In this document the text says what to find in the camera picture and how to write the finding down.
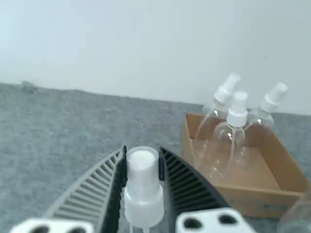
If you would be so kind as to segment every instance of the clear plastic bottle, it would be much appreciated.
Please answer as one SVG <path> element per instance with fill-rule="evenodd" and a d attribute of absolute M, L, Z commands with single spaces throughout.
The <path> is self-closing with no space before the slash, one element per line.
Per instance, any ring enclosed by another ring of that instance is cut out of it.
<path fill-rule="evenodd" d="M 246 102 L 247 93 L 235 93 L 226 121 L 216 126 L 198 162 L 199 172 L 212 182 L 221 181 L 243 154 L 246 140 L 243 130 L 247 118 Z"/>
<path fill-rule="evenodd" d="M 311 233 L 311 189 L 281 218 L 277 233 Z"/>
<path fill-rule="evenodd" d="M 249 142 L 253 146 L 260 145 L 264 136 L 273 128 L 274 121 L 271 113 L 279 106 L 287 92 L 287 86 L 277 83 L 261 101 L 258 108 L 251 110 L 247 116 L 244 128 Z"/>
<path fill-rule="evenodd" d="M 227 103 L 240 79 L 240 76 L 237 74 L 229 75 L 228 79 L 219 86 L 215 92 L 212 104 L 209 107 L 207 105 L 203 107 L 203 112 L 206 113 L 206 115 L 201 121 L 193 140 L 193 145 L 197 148 L 196 151 L 193 151 L 193 162 L 195 167 L 198 166 L 197 158 L 200 160 L 200 157 L 203 156 L 202 152 L 206 149 L 208 143 L 206 132 L 212 132 L 212 127 L 215 127 L 210 123 L 210 120 L 213 118 L 225 120 L 228 112 Z"/>

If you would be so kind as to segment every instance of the transparent bottle body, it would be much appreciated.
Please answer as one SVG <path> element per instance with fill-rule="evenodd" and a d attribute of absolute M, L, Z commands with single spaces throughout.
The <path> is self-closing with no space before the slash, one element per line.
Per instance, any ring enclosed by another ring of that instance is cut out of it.
<path fill-rule="evenodd" d="M 202 156 L 197 169 L 211 182 L 220 182 L 244 153 L 245 132 L 227 122 L 219 123 Z"/>
<path fill-rule="evenodd" d="M 270 113 L 263 111 L 260 107 L 251 110 L 244 127 L 247 143 L 251 147 L 259 148 L 265 136 L 272 131 L 273 125 L 274 121 Z"/>
<path fill-rule="evenodd" d="M 201 121 L 195 136 L 192 141 L 193 144 L 193 163 L 197 167 L 198 160 L 197 158 L 202 157 L 203 151 L 206 149 L 208 143 L 208 132 L 213 132 L 215 125 L 211 124 L 212 119 L 225 120 L 228 112 L 228 107 L 218 102 L 217 100 L 213 101 L 213 104 L 210 108 L 207 109 L 206 115 Z"/>
<path fill-rule="evenodd" d="M 263 126 L 266 129 L 272 130 L 273 125 L 274 121 L 271 114 L 265 112 L 259 107 L 257 109 L 251 110 L 247 114 L 247 124 L 244 127 L 244 130 L 246 131 L 250 127 L 258 127 L 258 126 Z"/>
<path fill-rule="evenodd" d="M 311 190 L 281 218 L 277 233 L 311 233 Z"/>

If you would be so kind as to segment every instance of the spray pump cap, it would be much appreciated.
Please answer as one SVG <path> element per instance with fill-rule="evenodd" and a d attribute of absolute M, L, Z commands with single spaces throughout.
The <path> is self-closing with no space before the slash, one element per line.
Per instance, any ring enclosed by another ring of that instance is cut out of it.
<path fill-rule="evenodd" d="M 163 188 L 159 181 L 159 154 L 150 147 L 126 153 L 127 182 L 124 189 L 125 217 L 144 233 L 164 216 Z"/>
<path fill-rule="evenodd" d="M 238 91 L 234 94 L 234 99 L 228 110 L 228 116 L 226 119 L 229 125 L 240 128 L 246 124 L 247 97 L 248 94 L 244 91 Z"/>
<path fill-rule="evenodd" d="M 287 93 L 287 86 L 284 83 L 277 83 L 263 98 L 260 103 L 260 108 L 265 112 L 273 112 L 281 103 L 285 94 Z"/>
<path fill-rule="evenodd" d="M 214 98 L 220 103 L 225 104 L 234 92 L 235 86 L 240 79 L 241 77 L 238 74 L 230 74 L 227 80 L 218 87 L 214 94 Z"/>

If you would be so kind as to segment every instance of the gray carpet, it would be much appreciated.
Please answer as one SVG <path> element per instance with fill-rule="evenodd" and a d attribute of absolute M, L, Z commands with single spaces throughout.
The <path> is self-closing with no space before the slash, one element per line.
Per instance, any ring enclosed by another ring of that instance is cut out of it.
<path fill-rule="evenodd" d="M 160 145 L 181 153 L 185 112 L 201 106 L 140 100 L 81 91 L 0 85 L 0 228 L 47 208 L 105 154 Z M 311 177 L 311 117 L 275 114 L 276 132 Z M 276 221 L 247 219 L 259 233 L 273 233 Z M 124 218 L 120 230 L 127 232 Z M 166 233 L 162 223 L 154 232 Z"/>

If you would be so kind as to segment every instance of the open cardboard box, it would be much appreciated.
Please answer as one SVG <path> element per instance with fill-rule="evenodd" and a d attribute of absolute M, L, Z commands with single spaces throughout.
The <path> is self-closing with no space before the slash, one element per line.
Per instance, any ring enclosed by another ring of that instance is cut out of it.
<path fill-rule="evenodd" d="M 193 166 L 197 143 L 192 140 L 204 116 L 187 113 L 182 127 L 182 157 Z M 219 120 L 211 121 L 202 138 L 210 138 Z M 229 179 L 212 183 L 232 208 L 245 216 L 281 217 L 310 188 L 308 179 L 276 135 L 263 128 L 248 131 L 245 154 L 252 158 L 245 169 L 230 171 Z"/>

